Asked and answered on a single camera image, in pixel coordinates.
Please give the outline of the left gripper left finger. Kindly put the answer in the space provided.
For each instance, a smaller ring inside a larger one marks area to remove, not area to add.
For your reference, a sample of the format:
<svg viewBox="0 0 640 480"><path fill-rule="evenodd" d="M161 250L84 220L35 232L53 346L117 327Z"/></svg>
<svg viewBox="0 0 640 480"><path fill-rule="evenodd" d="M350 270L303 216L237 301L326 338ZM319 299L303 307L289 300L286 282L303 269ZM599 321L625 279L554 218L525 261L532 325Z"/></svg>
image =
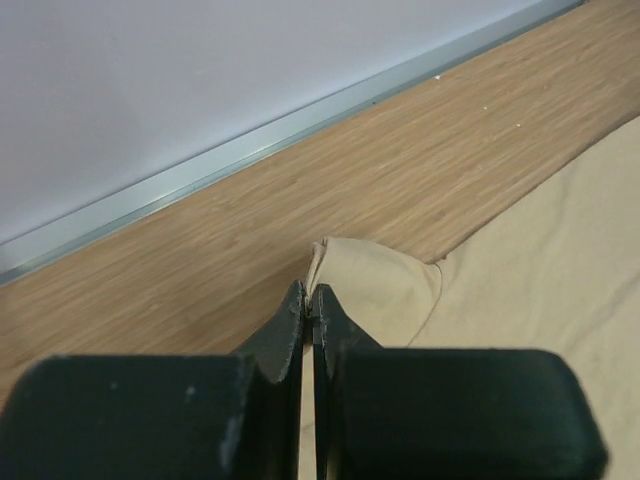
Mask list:
<svg viewBox="0 0 640 480"><path fill-rule="evenodd" d="M293 479L304 289L226 355L54 355L1 413L5 479Z"/></svg>

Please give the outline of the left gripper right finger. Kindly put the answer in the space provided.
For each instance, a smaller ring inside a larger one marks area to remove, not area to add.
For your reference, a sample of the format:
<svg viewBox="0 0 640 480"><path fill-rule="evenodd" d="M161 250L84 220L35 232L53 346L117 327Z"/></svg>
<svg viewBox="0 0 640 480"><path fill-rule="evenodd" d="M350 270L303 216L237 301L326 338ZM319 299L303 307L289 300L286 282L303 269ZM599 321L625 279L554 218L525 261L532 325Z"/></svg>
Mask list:
<svg viewBox="0 0 640 480"><path fill-rule="evenodd" d="M380 345L327 285L311 298L320 479L600 479L581 384L537 349Z"/></svg>

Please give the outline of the beige t shirt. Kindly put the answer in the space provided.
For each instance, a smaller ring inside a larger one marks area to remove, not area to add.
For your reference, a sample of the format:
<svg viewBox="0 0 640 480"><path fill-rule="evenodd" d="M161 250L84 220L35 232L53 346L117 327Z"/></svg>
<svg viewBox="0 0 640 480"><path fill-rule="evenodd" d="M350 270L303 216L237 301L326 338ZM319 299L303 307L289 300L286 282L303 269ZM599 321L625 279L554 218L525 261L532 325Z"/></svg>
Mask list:
<svg viewBox="0 0 640 480"><path fill-rule="evenodd" d="M610 451L606 475L639 475L639 123L631 120L443 259L327 237L307 292L330 286L377 342L525 347L562 356Z"/></svg>

